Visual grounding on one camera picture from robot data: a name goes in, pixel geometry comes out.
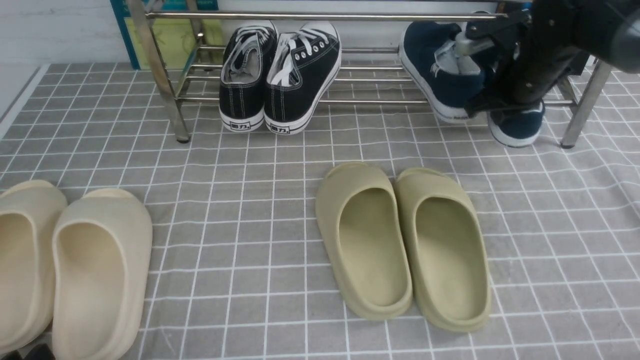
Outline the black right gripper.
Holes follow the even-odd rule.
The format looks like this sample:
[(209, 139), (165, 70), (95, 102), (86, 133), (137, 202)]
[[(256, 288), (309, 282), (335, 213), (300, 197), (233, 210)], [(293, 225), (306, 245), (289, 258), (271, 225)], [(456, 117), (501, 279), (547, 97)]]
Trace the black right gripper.
[(467, 100), (469, 116), (498, 110), (529, 109), (570, 75), (580, 75), (589, 55), (560, 39), (542, 24), (532, 7), (510, 13), (477, 11), (467, 23), (466, 38), (455, 39), (454, 73), (493, 75), (482, 91)]

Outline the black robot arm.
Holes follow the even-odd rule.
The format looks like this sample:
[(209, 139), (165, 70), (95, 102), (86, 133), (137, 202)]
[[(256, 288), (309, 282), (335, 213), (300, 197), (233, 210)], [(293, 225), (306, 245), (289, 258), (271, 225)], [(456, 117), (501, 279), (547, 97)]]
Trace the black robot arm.
[(580, 52), (628, 74), (640, 64), (637, 0), (535, 0), (458, 35), (462, 54), (496, 48), (498, 66), (482, 91), (465, 102), (469, 116), (540, 103), (569, 73)]

